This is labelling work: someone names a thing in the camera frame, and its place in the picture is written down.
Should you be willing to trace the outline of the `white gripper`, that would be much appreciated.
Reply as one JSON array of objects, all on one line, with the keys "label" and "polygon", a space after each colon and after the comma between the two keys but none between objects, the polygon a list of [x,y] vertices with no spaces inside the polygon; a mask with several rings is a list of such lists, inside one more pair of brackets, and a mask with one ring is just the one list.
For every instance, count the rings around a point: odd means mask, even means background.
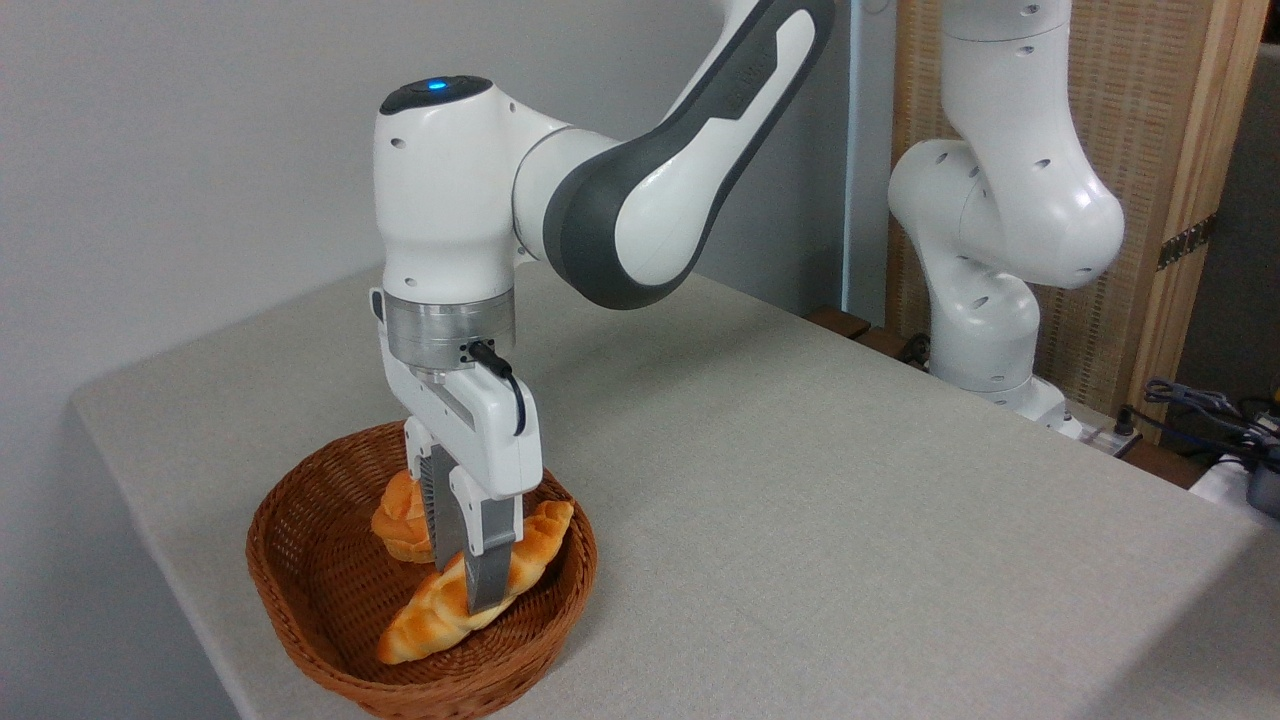
[{"label": "white gripper", "polygon": [[512,550],[524,538],[522,493],[543,474],[530,388],[474,354],[495,361],[512,350],[515,292],[416,304],[374,290],[370,302],[388,384],[416,416],[404,423],[404,446],[436,570],[461,553],[468,611],[485,612],[507,594]]}]

